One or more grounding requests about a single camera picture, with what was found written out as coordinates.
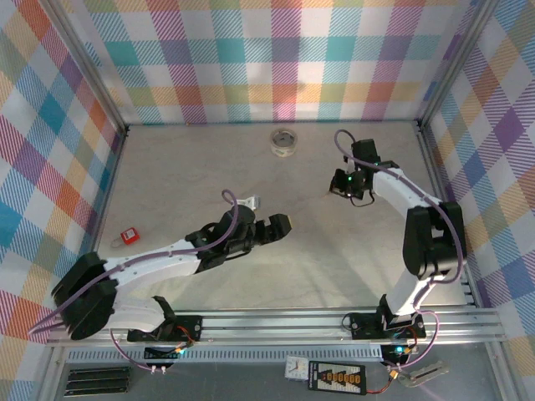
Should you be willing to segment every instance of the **orange wire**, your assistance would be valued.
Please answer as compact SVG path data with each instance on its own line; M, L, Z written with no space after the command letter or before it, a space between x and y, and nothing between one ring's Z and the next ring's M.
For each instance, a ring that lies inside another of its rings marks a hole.
M188 332L183 326L176 326L176 328L179 328L180 330L182 330L182 332L184 332L184 334L187 336L187 339L190 340L190 343L195 342L195 340L190 337L190 332Z
M416 330L411 326L407 326L407 329L412 333L412 337L415 338L415 345L418 345L418 335L416 334Z
M392 384L392 378L388 379L388 383L381 389L381 390L366 390L366 393L368 394L381 394L386 391L388 387Z

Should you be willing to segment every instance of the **tape roll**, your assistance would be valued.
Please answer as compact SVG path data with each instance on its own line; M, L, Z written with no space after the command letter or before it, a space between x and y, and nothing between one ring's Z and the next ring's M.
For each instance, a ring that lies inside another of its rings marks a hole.
M271 151L278 157L293 155L298 144L298 135L291 129L280 128L271 133L269 138Z

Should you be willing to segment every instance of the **gray floor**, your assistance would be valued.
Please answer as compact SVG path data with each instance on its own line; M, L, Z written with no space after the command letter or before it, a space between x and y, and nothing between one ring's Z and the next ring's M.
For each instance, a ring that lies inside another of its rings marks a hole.
M424 383L418 388L405 388L393 382L382 394L369 394L366 399L395 401L473 401L499 400L487 351L482 344L438 346L431 350L426 363L447 361L451 371ZM385 368L379 363L366 363L368 388L382 388L387 380ZM177 374L150 375L133 368L127 394L86 396L88 401L141 400L292 400L334 401L351 399L349 395L307 390L306 383L284 378L282 364L215 364L198 363L173 367Z
M423 189L431 182L411 123L288 124L298 134L294 155L273 155L269 135L280 125L133 127L121 156L99 245L101 256L128 256L166 246L228 209L223 188L238 198L258 194L258 218L290 215L293 230L275 244L193 277L136 292L160 295L175 309L368 307L404 269L405 221L385 200L354 208L328 193L342 155L334 131L373 138L383 160L394 160ZM349 148L350 142L342 138ZM141 239L112 249L130 226ZM459 305L461 287L438 287L428 305Z

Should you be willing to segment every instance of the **metal vent grate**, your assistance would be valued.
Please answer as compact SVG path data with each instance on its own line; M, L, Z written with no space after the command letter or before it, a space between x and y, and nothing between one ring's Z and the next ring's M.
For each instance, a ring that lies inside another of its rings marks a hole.
M127 351L129 357L136 361L143 361L144 348L135 347ZM336 360L336 361L362 361L373 362L382 360L380 345L355 344L346 346L299 346L299 347L210 347L188 349L182 355L176 354L174 358L165 360L180 360L183 363L198 362L284 362L287 355L296 355L308 359ZM87 350L75 348L69 352L69 363L102 363L120 362L123 358L112 349Z
M126 354L134 360L143 358L143 350L136 348L135 350L126 351ZM69 351L67 357L68 363L84 363L84 362L118 362L124 361L123 357L114 349L97 348L96 350L88 350L84 348L74 348Z

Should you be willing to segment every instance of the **colorful checkered pattern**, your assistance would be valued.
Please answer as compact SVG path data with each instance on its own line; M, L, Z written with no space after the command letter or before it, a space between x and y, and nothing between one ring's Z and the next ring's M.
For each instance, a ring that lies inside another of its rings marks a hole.
M28 329L88 250L119 138L38 0L0 10L0 400L25 401Z
M534 1L500 1L431 126L469 266L535 399Z
M413 119L469 2L81 3L62 0L127 122L203 124Z
M456 55L457 50L461 46L463 39L465 37L466 30L470 26L472 19L474 18L474 12L477 9L477 6L482 2L482 0L471 0L468 9L465 12L465 15L462 17L461 23L457 26L455 35L448 46L448 49L442 56L441 63L439 64L438 69L435 71L435 76L431 81L431 84L425 92L424 100L420 104L420 109L416 115L417 119L421 119L425 113L425 109L429 105L429 101L432 99L435 94L438 83L444 78L446 71L451 67L451 60Z

